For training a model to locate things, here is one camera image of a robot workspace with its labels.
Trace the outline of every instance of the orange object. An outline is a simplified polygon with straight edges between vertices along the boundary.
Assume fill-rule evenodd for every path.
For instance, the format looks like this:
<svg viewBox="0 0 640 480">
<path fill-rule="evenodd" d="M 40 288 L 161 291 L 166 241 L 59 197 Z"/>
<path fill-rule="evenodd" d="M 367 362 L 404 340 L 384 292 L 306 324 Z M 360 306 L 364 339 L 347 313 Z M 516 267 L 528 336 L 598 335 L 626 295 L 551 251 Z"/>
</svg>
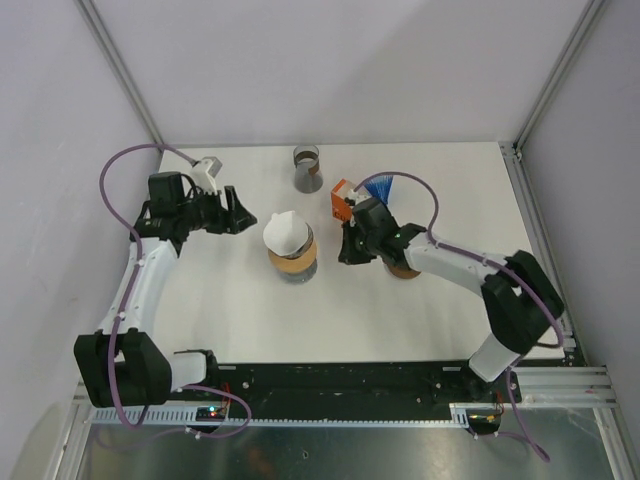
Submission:
<svg viewBox="0 0 640 480">
<path fill-rule="evenodd" d="M 347 205 L 344 199 L 350 190 L 355 187 L 349 180 L 342 179 L 331 190 L 331 213 L 334 218 L 337 218 L 341 222 L 347 222 L 351 220 L 351 207 Z"/>
</svg>

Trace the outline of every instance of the blue brush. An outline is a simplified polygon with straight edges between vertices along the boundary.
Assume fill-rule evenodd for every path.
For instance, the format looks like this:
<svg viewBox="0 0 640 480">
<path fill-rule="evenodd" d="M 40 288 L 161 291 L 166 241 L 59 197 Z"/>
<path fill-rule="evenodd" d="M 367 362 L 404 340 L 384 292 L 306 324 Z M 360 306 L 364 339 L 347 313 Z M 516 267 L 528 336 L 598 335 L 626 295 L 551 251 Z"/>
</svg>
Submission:
<svg viewBox="0 0 640 480">
<path fill-rule="evenodd" d="M 381 175 L 364 184 L 364 188 L 385 205 L 389 205 L 389 194 L 391 193 L 391 182 L 393 175 Z"/>
</svg>

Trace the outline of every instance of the purple cable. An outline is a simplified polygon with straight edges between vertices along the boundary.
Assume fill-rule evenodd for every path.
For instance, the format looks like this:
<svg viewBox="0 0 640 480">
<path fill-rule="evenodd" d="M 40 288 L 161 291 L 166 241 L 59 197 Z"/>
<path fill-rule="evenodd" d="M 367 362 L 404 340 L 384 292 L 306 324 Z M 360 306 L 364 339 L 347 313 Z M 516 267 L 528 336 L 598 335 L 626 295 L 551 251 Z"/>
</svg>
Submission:
<svg viewBox="0 0 640 480">
<path fill-rule="evenodd" d="M 191 429 L 185 430 L 185 428 L 176 427 L 176 428 L 170 428 L 168 430 L 163 430 L 161 432 L 158 432 L 155 435 L 151 435 L 150 437 L 145 438 L 144 440 L 142 440 L 140 442 L 137 442 L 137 443 L 132 443 L 132 444 L 129 444 L 129 445 L 107 445 L 100 439 L 99 432 L 97 432 L 95 434 L 95 437 L 94 437 L 96 443 L 100 447 L 104 448 L 105 450 L 111 450 L 111 451 L 115 451 L 115 452 L 124 452 L 124 451 L 127 451 L 127 450 L 133 450 L 133 449 L 136 449 L 136 448 L 144 447 L 145 445 L 148 445 L 148 444 L 154 442 L 158 438 L 164 437 L 165 435 L 169 435 L 171 433 L 184 433 L 184 432 L 186 432 L 186 433 L 192 433 L 192 434 L 194 434 L 196 436 L 200 435 L 200 437 L 221 439 L 221 438 L 228 438 L 228 437 L 231 437 L 233 435 L 236 435 L 236 434 L 240 433 L 241 431 L 243 431 L 245 428 L 247 428 L 249 426 L 249 423 L 251 422 L 251 418 L 252 418 L 252 416 L 251 416 L 251 408 L 249 407 L 247 402 L 245 402 L 240 397 L 238 397 L 238 396 L 236 396 L 236 395 L 234 395 L 232 393 L 225 392 L 223 390 L 218 390 L 216 388 L 210 388 L 210 387 L 203 387 L 201 385 L 186 385 L 186 386 L 182 387 L 182 389 L 183 390 L 200 390 L 200 391 L 203 391 L 203 392 L 214 393 L 216 395 L 222 395 L 223 397 L 227 397 L 227 398 L 230 398 L 231 400 L 235 400 L 240 405 L 242 405 L 242 407 L 244 408 L 245 412 L 247 412 L 247 418 L 242 423 L 242 425 L 240 425 L 235 430 L 232 430 L 232 431 L 227 432 L 227 433 L 204 433 L 204 432 L 199 432 L 197 430 L 191 430 Z"/>
<path fill-rule="evenodd" d="M 118 220 L 118 222 L 120 222 L 127 230 L 129 230 L 129 232 L 131 233 L 131 236 L 134 238 L 135 242 L 136 242 L 136 260 L 140 261 L 142 259 L 142 240 L 140 239 L 140 235 L 138 234 L 138 232 L 136 232 L 135 228 L 133 228 L 133 225 L 131 225 L 129 222 L 127 222 L 114 208 L 113 205 L 111 205 L 111 202 L 109 201 L 109 198 L 107 196 L 107 192 L 105 190 L 105 186 L 104 186 L 104 181 L 105 178 L 107 176 L 107 172 L 109 171 L 109 168 L 111 168 L 111 166 L 121 157 L 123 157 L 124 155 L 131 153 L 131 152 L 135 152 L 136 150 L 143 150 L 143 149 L 147 149 L 147 148 L 156 148 L 162 151 L 170 151 L 175 153 L 176 155 L 178 155 L 179 157 L 184 158 L 187 162 L 189 162 L 192 166 L 195 165 L 197 163 L 197 160 L 189 157 L 188 155 L 185 155 L 184 153 L 182 153 L 181 151 L 177 150 L 176 148 L 170 146 L 170 145 L 164 145 L 164 144 L 160 144 L 160 143 L 144 143 L 142 145 L 135 145 L 133 147 L 129 147 L 129 148 L 125 148 L 124 150 L 116 153 L 113 157 L 111 157 L 107 163 L 104 165 L 104 167 L 102 168 L 102 171 L 100 172 L 100 180 L 99 180 L 99 185 L 100 185 L 100 196 L 102 197 L 102 201 L 104 203 L 104 205 L 107 207 L 107 210 L 109 210 L 109 212 L 111 213 L 111 215 L 113 215 L 115 217 L 116 220 Z M 118 392 L 118 383 L 117 383 L 117 379 L 116 379 L 116 362 L 115 362 L 115 356 L 116 356 L 116 340 L 117 340 L 117 336 L 118 336 L 118 328 L 120 327 L 120 323 L 122 322 L 122 318 L 119 316 L 121 312 L 125 311 L 125 308 L 127 306 L 127 302 L 129 301 L 129 297 L 131 296 L 131 292 L 133 290 L 133 286 L 136 283 L 136 279 L 138 278 L 138 272 L 140 271 L 140 265 L 138 263 L 136 263 L 133 267 L 133 271 L 131 272 L 131 277 L 129 278 L 129 282 L 127 283 L 127 287 L 125 288 L 125 291 L 122 295 L 122 299 L 120 300 L 120 305 L 118 306 L 118 314 L 117 316 L 113 319 L 113 328 L 111 329 L 111 335 L 109 336 L 109 346 L 108 346 L 108 351 L 107 351 L 107 375 L 109 377 L 109 389 L 111 391 L 111 400 L 113 401 L 113 406 L 116 409 L 116 413 L 118 414 L 118 418 L 120 419 L 120 421 L 122 422 L 122 424 L 130 429 L 135 429 L 135 428 L 139 428 L 140 425 L 142 425 L 142 422 L 144 421 L 144 417 L 146 416 L 147 413 L 147 407 L 145 407 L 145 409 L 142 412 L 142 415 L 140 415 L 140 419 L 138 420 L 138 423 L 136 423 L 135 425 L 132 424 L 131 422 L 129 422 L 129 420 L 126 417 L 124 408 L 122 407 L 122 402 L 120 400 L 120 393 Z"/>
<path fill-rule="evenodd" d="M 415 175 L 412 175 L 412 174 L 406 173 L 406 172 L 398 172 L 398 171 L 380 172 L 380 173 L 376 173 L 376 174 L 370 175 L 367 178 L 365 178 L 362 182 L 360 182 L 354 188 L 354 191 L 360 190 L 360 188 L 362 188 L 362 186 L 365 183 L 371 181 L 372 179 L 374 179 L 376 177 L 384 176 L 384 175 L 393 175 L 393 176 L 410 178 L 411 180 L 415 180 L 420 185 L 425 187 L 429 191 L 431 196 L 433 197 L 433 203 L 434 203 L 433 216 L 431 217 L 431 220 L 429 221 L 429 224 L 427 225 L 427 238 L 429 239 L 429 241 L 431 243 L 433 243 L 436 246 L 436 248 L 443 248 L 443 249 L 448 250 L 450 252 L 457 253 L 457 254 L 465 256 L 467 258 L 471 258 L 472 260 L 475 260 L 475 261 L 480 262 L 480 263 L 485 262 L 490 267 L 495 268 L 495 269 L 503 272 L 505 275 L 508 275 L 511 279 L 513 279 L 520 286 L 520 288 L 522 288 L 522 290 L 524 292 L 526 292 L 527 295 L 529 295 L 529 297 L 533 300 L 533 302 L 536 304 L 536 306 L 542 311 L 542 313 L 546 317 L 547 321 L 549 322 L 549 325 L 551 325 L 551 327 L 553 328 L 553 330 L 554 330 L 554 332 L 556 334 L 557 343 L 555 345 L 553 345 L 553 344 L 544 344 L 544 343 L 538 343 L 537 345 L 540 346 L 540 347 L 544 347 L 544 348 L 559 348 L 559 347 L 562 347 L 562 345 L 564 343 L 564 338 L 563 338 L 563 335 L 562 335 L 562 329 L 560 328 L 560 325 L 558 324 L 556 319 L 553 317 L 553 315 L 551 314 L 551 312 L 549 311 L 547 306 L 544 304 L 542 299 L 514 271 L 512 271 L 511 269 L 505 267 L 504 265 L 500 265 L 499 263 L 497 263 L 497 262 L 495 262 L 493 260 L 485 259 L 481 255 L 478 255 L 478 254 L 476 254 L 474 252 L 470 252 L 468 250 L 456 247 L 454 245 L 448 245 L 448 244 L 443 243 L 443 242 L 438 242 L 436 240 L 435 236 L 433 235 L 433 226 L 436 223 L 436 219 L 438 218 L 438 214 L 440 213 L 440 202 L 438 201 L 438 195 L 436 195 L 435 190 L 433 188 L 431 188 L 431 186 L 427 182 L 422 180 L 420 177 L 416 177 Z M 526 441 L 531 446 L 531 448 L 536 453 L 536 455 L 538 455 L 542 459 L 542 461 L 544 461 L 545 463 L 549 463 L 551 461 L 551 457 L 549 457 L 549 454 L 531 438 L 531 434 L 529 433 L 529 429 L 527 428 L 527 425 L 524 422 L 524 419 L 522 418 L 522 414 L 518 410 L 515 398 L 513 397 L 513 392 L 511 391 L 511 372 L 512 372 L 512 369 L 518 364 L 518 362 L 521 359 L 522 359 L 522 357 L 518 358 L 511 366 L 509 366 L 507 368 L 507 370 L 506 370 L 507 374 L 505 375 L 505 378 L 506 378 L 506 382 L 507 382 L 507 392 L 509 393 L 509 400 L 511 401 L 511 407 L 513 408 L 513 413 L 514 413 L 514 415 L 516 417 L 516 420 L 518 421 L 518 424 L 520 425 L 520 428 L 522 429 L 523 435 L 520 435 L 520 434 L 514 433 L 514 432 L 501 432 L 501 433 L 499 433 L 499 436 L 509 437 L 509 438 L 514 438 L 514 439 L 517 439 L 517 440 Z"/>
</svg>

